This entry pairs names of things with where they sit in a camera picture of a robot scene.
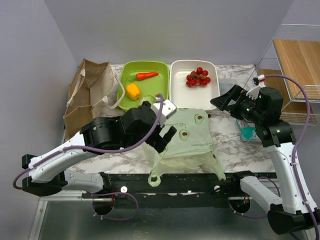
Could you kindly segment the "green avocado print plastic bag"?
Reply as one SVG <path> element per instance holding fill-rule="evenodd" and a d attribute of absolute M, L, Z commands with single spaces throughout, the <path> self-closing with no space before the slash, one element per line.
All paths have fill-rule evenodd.
<path fill-rule="evenodd" d="M 203 109 L 177 109 L 165 122 L 160 135 L 163 137 L 170 127 L 176 128 L 177 132 L 161 153 L 146 143 L 142 144 L 145 156 L 152 165 L 148 176 L 151 187 L 160 185 L 161 176 L 164 174 L 194 170 L 196 167 L 206 173 L 215 174 L 219 180 L 226 179 L 215 153 L 210 120 Z"/>

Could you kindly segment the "red cherry tomato bunch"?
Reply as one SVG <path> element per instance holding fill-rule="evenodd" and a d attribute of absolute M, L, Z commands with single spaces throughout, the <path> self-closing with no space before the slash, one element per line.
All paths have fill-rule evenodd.
<path fill-rule="evenodd" d="M 197 86 L 206 87 L 211 82 L 209 77 L 209 72 L 202 67 L 198 66 L 194 71 L 186 76 L 185 85 L 188 88 L 193 88 Z"/>

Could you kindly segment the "yellow toy bell pepper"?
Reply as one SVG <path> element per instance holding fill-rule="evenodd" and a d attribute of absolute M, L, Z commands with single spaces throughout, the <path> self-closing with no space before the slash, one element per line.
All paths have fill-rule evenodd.
<path fill-rule="evenodd" d="M 135 83 L 130 83 L 125 88 L 126 95 L 133 101 L 137 100 L 141 96 L 140 88 Z"/>

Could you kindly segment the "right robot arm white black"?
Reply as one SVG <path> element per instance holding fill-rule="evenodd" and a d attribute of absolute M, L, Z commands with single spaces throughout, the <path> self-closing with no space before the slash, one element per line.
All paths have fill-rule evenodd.
<path fill-rule="evenodd" d="M 238 172 L 230 183 L 230 191 L 252 197 L 267 213 L 271 229 L 278 235 L 315 228 L 318 232 L 320 210 L 313 200 L 299 166 L 295 147 L 298 145 L 291 125 L 281 119 L 283 96 L 273 87 L 261 87 L 257 95 L 239 85 L 213 98 L 210 103 L 227 111 L 238 120 L 248 120 L 255 126 L 263 148 L 276 171 L 280 196 L 265 187 L 253 173 Z"/>

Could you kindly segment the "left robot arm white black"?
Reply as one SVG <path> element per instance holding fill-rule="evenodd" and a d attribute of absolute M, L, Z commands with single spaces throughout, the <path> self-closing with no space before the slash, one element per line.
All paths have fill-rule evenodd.
<path fill-rule="evenodd" d="M 131 151 L 142 143 L 162 153 L 177 130 L 171 126 L 160 135 L 166 121 L 177 111 L 170 101 L 150 104 L 145 101 L 124 115 L 97 117 L 86 124 L 62 145 L 40 156 L 26 154 L 22 157 L 21 190 L 38 197 L 46 197 L 62 190 L 79 190 L 99 197 L 107 197 L 112 186 L 104 173 L 71 171 L 73 165 L 102 154 Z"/>

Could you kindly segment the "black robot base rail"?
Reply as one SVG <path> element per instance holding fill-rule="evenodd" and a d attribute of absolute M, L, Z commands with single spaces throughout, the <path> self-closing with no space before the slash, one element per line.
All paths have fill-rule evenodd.
<path fill-rule="evenodd" d="M 229 199 L 242 199 L 240 177 L 250 171 L 227 173 L 219 180 L 214 173 L 164 174 L 158 186 L 148 183 L 148 174 L 102 174 L 104 189 L 98 196 L 84 193 L 101 213 L 115 209 L 227 208 Z"/>

